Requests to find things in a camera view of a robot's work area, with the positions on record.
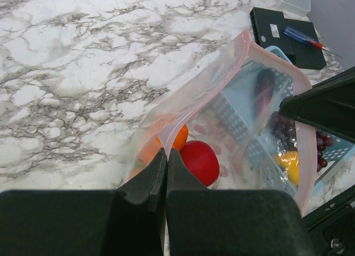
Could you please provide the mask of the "clear pink zip bag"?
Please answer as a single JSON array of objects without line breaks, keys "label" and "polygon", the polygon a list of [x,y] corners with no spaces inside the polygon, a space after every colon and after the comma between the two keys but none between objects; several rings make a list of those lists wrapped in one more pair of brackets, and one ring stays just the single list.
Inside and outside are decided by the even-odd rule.
[{"label": "clear pink zip bag", "polygon": [[315,129],[294,123],[289,137],[276,138],[271,115],[285,98],[310,89],[302,71],[261,48],[245,30],[145,116],[131,143],[128,177],[160,149],[170,154],[187,128],[187,141],[207,143],[218,160],[213,188],[282,190],[304,212],[315,184]]}]

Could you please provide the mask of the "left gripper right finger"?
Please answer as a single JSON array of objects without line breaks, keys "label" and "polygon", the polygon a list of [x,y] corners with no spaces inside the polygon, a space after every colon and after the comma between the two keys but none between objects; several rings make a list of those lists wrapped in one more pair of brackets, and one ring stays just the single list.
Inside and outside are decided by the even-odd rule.
[{"label": "left gripper right finger", "polygon": [[279,190],[210,190],[168,161],[166,217],[171,255],[314,255],[292,197]]}]

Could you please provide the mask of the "red tomato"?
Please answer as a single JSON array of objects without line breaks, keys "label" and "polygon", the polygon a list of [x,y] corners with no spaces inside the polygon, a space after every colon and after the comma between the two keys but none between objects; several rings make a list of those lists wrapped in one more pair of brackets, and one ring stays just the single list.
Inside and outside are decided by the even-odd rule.
[{"label": "red tomato", "polygon": [[180,155],[186,168],[206,187],[219,177],[220,167],[213,149],[205,142],[191,140],[186,142]]}]

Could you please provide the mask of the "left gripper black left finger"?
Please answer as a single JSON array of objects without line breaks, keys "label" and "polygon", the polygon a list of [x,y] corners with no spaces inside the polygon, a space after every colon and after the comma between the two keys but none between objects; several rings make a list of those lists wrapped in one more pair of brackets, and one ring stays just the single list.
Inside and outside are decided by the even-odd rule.
[{"label": "left gripper black left finger", "polygon": [[1,193],[2,255],[162,255],[165,152],[118,189]]}]

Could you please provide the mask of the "red grape bunch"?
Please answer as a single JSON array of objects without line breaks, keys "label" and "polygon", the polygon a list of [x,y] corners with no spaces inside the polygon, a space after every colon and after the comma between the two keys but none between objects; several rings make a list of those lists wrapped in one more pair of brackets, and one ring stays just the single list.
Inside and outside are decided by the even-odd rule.
[{"label": "red grape bunch", "polygon": [[298,152],[302,165],[308,164],[317,172],[328,166],[325,150],[335,143],[329,134],[283,117],[277,111],[271,114],[268,126],[276,142],[276,155],[293,150]]}]

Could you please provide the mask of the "orange mini pumpkin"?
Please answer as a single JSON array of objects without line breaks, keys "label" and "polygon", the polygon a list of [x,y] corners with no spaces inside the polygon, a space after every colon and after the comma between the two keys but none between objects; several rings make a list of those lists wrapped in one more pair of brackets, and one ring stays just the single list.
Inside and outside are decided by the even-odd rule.
[{"label": "orange mini pumpkin", "polygon": [[164,127],[162,124],[156,124],[149,128],[138,140],[138,153],[134,157],[133,166],[128,171],[126,180],[131,180],[145,169],[160,149],[165,149],[167,155],[172,149],[182,150],[188,136],[189,129],[186,124],[181,125],[179,130],[175,126]]}]

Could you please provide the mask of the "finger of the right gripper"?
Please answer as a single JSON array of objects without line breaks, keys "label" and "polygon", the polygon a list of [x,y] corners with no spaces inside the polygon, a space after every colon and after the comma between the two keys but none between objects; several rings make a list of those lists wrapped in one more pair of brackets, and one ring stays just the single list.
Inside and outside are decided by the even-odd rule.
[{"label": "finger of the right gripper", "polygon": [[354,143],[354,67],[285,98],[278,112]]}]

